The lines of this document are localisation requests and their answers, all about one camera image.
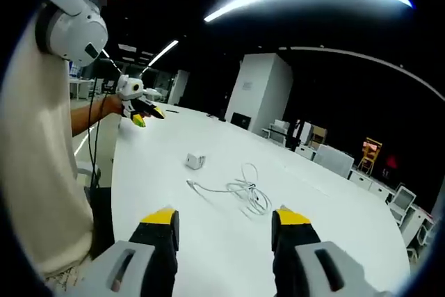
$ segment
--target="white cable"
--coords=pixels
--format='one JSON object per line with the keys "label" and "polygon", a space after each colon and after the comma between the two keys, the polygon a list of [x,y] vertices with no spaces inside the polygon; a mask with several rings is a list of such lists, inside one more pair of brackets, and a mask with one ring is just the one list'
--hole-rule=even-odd
{"label": "white cable", "polygon": [[[260,216],[265,215],[270,211],[270,208],[272,207],[272,202],[269,200],[269,198],[265,193],[263,193],[257,188],[257,185],[254,182],[250,182],[247,180],[244,174],[244,166],[246,165],[253,167],[256,175],[255,182],[258,182],[258,170],[255,167],[255,165],[253,163],[244,163],[243,165],[241,165],[241,174],[243,175],[243,179],[235,179],[236,182],[229,182],[228,184],[226,184],[225,185],[227,188],[226,191],[208,189],[190,179],[187,180],[187,184],[195,191],[197,191],[195,186],[198,186],[204,189],[205,191],[211,191],[212,193],[233,193],[239,198],[239,200],[247,202],[245,206],[247,210],[256,215]],[[243,198],[239,195],[239,193],[242,192],[245,192],[246,198]]]}

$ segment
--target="person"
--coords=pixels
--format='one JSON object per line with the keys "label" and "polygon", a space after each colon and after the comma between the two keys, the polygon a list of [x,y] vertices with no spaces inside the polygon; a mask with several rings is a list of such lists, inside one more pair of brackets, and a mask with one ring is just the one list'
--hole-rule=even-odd
{"label": "person", "polygon": [[[70,110],[68,62],[40,52],[37,16],[16,46],[1,90],[1,194],[35,270],[65,289],[92,245],[92,209],[76,182],[71,139],[88,128],[89,106]],[[97,101],[91,124],[121,110],[117,95]]]}

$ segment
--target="black ceiling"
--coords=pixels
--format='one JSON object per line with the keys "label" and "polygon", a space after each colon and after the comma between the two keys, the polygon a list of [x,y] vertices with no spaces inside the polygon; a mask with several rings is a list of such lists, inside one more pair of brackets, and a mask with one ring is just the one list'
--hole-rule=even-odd
{"label": "black ceiling", "polygon": [[[127,56],[138,62],[140,56],[150,58],[141,51],[156,54],[178,40],[154,65],[174,72],[278,47],[324,45],[402,64],[445,93],[437,75],[438,0],[411,0],[414,9],[384,0],[266,1],[205,23],[204,17],[226,1],[108,0],[102,10],[110,35],[106,49],[116,61]],[[118,43],[138,51],[122,51]],[[284,57],[292,64],[291,52]]]}

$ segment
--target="white table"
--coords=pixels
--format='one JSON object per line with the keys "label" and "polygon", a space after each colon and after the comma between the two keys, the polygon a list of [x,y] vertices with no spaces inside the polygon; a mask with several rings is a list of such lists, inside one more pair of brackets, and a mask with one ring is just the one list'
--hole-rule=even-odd
{"label": "white table", "polygon": [[79,86],[82,84],[88,84],[90,85],[92,82],[94,82],[94,80],[92,79],[75,79],[75,78],[70,78],[70,85],[73,83],[74,85],[76,85],[76,100],[79,100]]}
{"label": "white table", "polygon": [[[396,291],[409,277],[400,231],[374,195],[228,122],[159,106],[179,113],[150,118],[146,128],[121,121],[111,204],[116,240],[128,240],[141,218],[162,207],[179,210],[174,296],[274,296],[271,214],[249,219],[233,195],[203,191],[200,196],[186,183],[193,179],[224,189],[241,177],[244,162],[258,168],[257,186],[273,209],[285,204],[308,217],[322,241],[335,242],[363,265],[376,289]],[[184,165],[189,152],[207,156],[202,169]]]}

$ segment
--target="floor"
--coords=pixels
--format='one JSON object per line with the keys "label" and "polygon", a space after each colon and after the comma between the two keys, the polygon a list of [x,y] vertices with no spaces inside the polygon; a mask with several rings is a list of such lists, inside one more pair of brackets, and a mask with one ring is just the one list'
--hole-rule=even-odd
{"label": "floor", "polygon": [[[95,97],[95,100],[102,99],[102,96]],[[71,109],[77,109],[84,106],[89,106],[90,102],[85,99],[71,99]],[[120,116],[116,114],[108,115],[101,120],[99,126],[99,138],[97,139],[97,157],[96,165],[99,166],[102,172],[99,184],[101,187],[111,187],[111,175],[113,174],[113,157],[116,146],[116,138],[118,136],[118,126]],[[92,126],[90,130],[91,148],[94,152],[94,143],[97,135],[97,124]],[[72,139],[72,147],[76,154],[77,161],[90,162],[90,152],[88,149],[88,131],[75,136]],[[79,176],[79,182],[88,183],[88,180],[83,176]]]}

